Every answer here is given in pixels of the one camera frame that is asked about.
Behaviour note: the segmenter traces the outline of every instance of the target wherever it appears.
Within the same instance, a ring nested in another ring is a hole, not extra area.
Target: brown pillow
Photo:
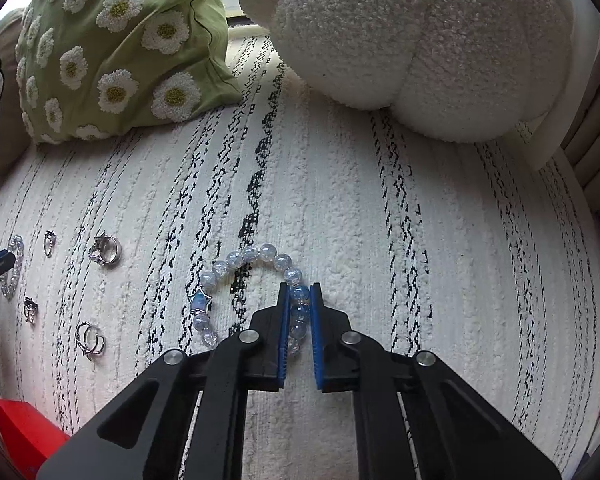
[[[22,9],[0,20],[0,174],[27,149],[30,137],[22,123],[16,81],[15,47],[22,29]]]

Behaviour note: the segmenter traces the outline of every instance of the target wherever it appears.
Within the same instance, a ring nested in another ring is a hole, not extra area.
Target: jewelry
[[[24,298],[24,321],[29,324],[35,324],[38,315],[38,304],[31,298]]]
[[[89,361],[94,356],[102,354],[107,343],[98,327],[86,321],[80,323],[75,329],[75,341]]]
[[[24,242],[22,241],[22,237],[20,235],[13,235],[9,241],[7,250],[15,254],[16,261],[13,264],[13,269],[0,276],[0,291],[7,300],[11,301],[18,286],[20,271],[22,270],[22,260],[24,259]]]
[[[232,251],[226,256],[226,260],[215,262],[212,270],[200,272],[196,291],[187,297],[194,314],[193,328],[200,332],[205,346],[215,348],[218,345],[218,332],[211,326],[208,315],[212,303],[211,292],[232,270],[259,260],[273,264],[276,270],[284,274],[286,284],[291,288],[291,322],[286,349],[287,355],[293,356],[300,351],[300,345],[307,333],[311,295],[309,288],[302,283],[302,272],[293,267],[291,256],[278,254],[277,249],[271,244],[264,244],[260,248],[249,246],[241,251]]]
[[[89,259],[101,266],[115,265],[122,254],[122,246],[118,239],[103,231],[95,237],[95,240],[89,249]]]
[[[42,247],[45,250],[45,256],[47,258],[51,257],[51,253],[54,251],[55,246],[56,246],[56,234],[53,231],[47,231],[45,233],[45,239],[42,242]]]

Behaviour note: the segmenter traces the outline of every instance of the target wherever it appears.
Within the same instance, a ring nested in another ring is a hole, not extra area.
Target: green pillow
[[[241,99],[222,0],[33,0],[16,46],[36,142],[186,121]]]

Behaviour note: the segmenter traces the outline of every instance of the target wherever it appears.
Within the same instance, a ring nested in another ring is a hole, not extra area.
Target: clear bead
[[[289,338],[289,341],[286,343],[286,355],[289,357],[293,357],[300,351],[300,342],[296,341],[292,337]]]
[[[300,285],[302,283],[302,272],[295,267],[285,270],[285,281],[291,286]]]
[[[263,244],[260,248],[260,257],[263,262],[272,262],[276,254],[278,254],[278,251],[271,244]]]
[[[289,337],[293,339],[297,339],[300,341],[304,339],[306,336],[306,323],[297,321],[291,325],[291,330],[289,330]]]
[[[226,262],[230,269],[239,269],[244,263],[242,253],[240,251],[231,251],[226,256]]]
[[[218,346],[218,332],[215,330],[211,330],[210,328],[205,328],[202,332],[202,342],[208,348],[215,348]]]
[[[291,323],[308,322],[309,321],[309,307],[303,304],[298,304],[291,307]]]
[[[219,260],[212,266],[214,274],[218,278],[218,281],[222,280],[226,275],[229,274],[229,264],[223,260]]]
[[[198,279],[200,280],[200,286],[206,290],[210,290],[218,284],[218,277],[212,270],[201,270]]]
[[[256,246],[250,245],[242,250],[242,259],[245,263],[255,262],[260,257],[260,250]]]
[[[207,314],[197,314],[193,318],[193,328],[198,332],[202,332],[211,326],[211,320]]]
[[[298,303],[307,304],[309,296],[309,287],[306,285],[295,285],[291,288],[291,299]]]
[[[285,272],[285,270],[287,270],[292,265],[293,262],[291,261],[291,256],[289,256],[288,254],[282,253],[273,258],[273,266],[276,268],[276,270],[279,270],[280,272]]]

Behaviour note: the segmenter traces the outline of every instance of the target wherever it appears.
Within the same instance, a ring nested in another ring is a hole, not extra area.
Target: blue star charm
[[[187,299],[191,304],[193,314],[206,314],[209,311],[211,296],[206,295],[201,286],[191,296],[187,296]]]

